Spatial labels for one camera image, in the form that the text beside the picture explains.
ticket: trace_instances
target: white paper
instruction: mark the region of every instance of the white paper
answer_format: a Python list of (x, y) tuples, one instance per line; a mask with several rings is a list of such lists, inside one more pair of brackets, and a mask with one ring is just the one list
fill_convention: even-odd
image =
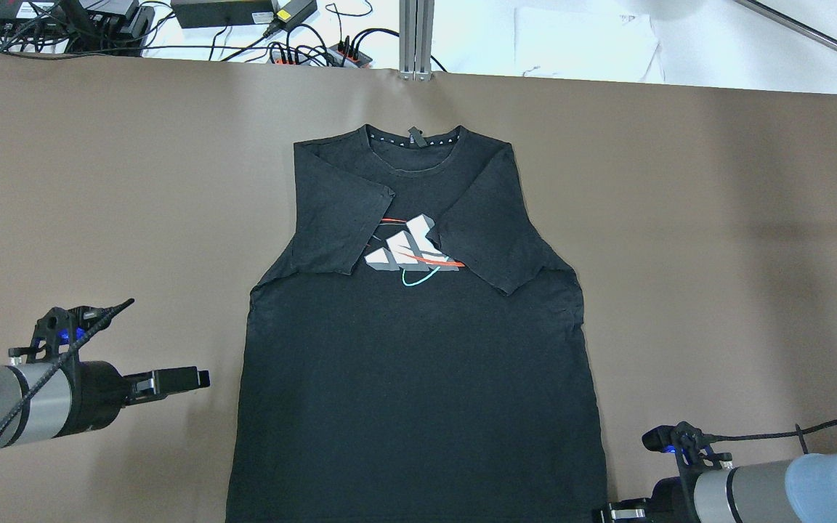
[(34, 10), (34, 6), (37, 6), (39, 10), (47, 11), (52, 9), (54, 4), (56, 2), (23, 2), (19, 9), (17, 9), (15, 17), (17, 19), (34, 19), (38, 17), (38, 12)]
[(662, 82), (658, 46), (648, 15), (515, 10), (521, 76)]

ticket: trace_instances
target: printed logo graphic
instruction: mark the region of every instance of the printed logo graphic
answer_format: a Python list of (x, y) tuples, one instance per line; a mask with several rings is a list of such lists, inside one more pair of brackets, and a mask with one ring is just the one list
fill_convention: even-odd
[[(409, 221), (384, 218), (381, 221), (381, 227), (383, 225), (399, 226), (399, 228), (405, 226), (405, 230), (400, 230), (386, 238), (386, 247), (369, 252), (363, 257), (363, 261), (376, 271), (398, 271), (401, 269), (403, 271), (403, 284), (406, 287), (421, 284), (436, 272), (456, 271), (464, 266), (460, 261), (455, 261), (445, 253), (438, 251), (432, 245), (432, 242), (428, 241), (426, 235), (431, 231), (434, 222), (424, 214), (419, 214), (415, 218), (409, 219)], [(376, 234), (373, 238), (383, 241)], [(431, 274), (418, 282), (407, 283), (405, 281), (406, 271), (431, 272)]]

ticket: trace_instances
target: teal curved line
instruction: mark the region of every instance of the teal curved line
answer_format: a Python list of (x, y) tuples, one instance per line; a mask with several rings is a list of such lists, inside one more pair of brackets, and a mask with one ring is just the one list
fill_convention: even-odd
[(403, 269), (403, 285), (405, 285), (405, 287), (415, 287), (415, 285), (421, 285), (421, 284), (427, 282), (428, 278), (433, 277), (433, 275), (440, 270), (441, 270), (441, 265), (438, 265), (437, 267), (435, 267), (434, 270), (429, 272), (429, 274), (425, 275), (425, 277), (423, 277), (421, 280), (416, 281), (416, 282), (412, 282), (412, 283), (408, 283), (408, 282), (405, 281), (405, 269)]

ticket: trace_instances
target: brown paper backdrop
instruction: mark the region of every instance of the brown paper backdrop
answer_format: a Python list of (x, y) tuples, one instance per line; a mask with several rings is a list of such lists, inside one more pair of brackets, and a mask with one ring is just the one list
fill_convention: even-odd
[[(213, 383), (0, 450), (0, 521), (222, 520), (247, 292), (293, 229), (291, 143), (365, 122), (514, 143), (532, 221), (581, 276), (615, 497), (675, 474), (641, 447), (657, 424), (837, 417), (837, 96), (0, 57), (0, 364), (50, 307), (131, 296), (84, 360)], [(837, 451), (837, 430), (810, 441)]]

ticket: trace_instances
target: sleeve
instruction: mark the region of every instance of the sleeve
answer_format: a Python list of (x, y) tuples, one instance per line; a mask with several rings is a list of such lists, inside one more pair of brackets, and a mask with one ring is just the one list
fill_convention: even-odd
[(296, 232), (258, 287), (295, 272), (349, 275), (383, 218), (392, 190), (294, 146)]
[(573, 271), (528, 219), (511, 145), (501, 148), (435, 227), (441, 251), (509, 295), (542, 269)]

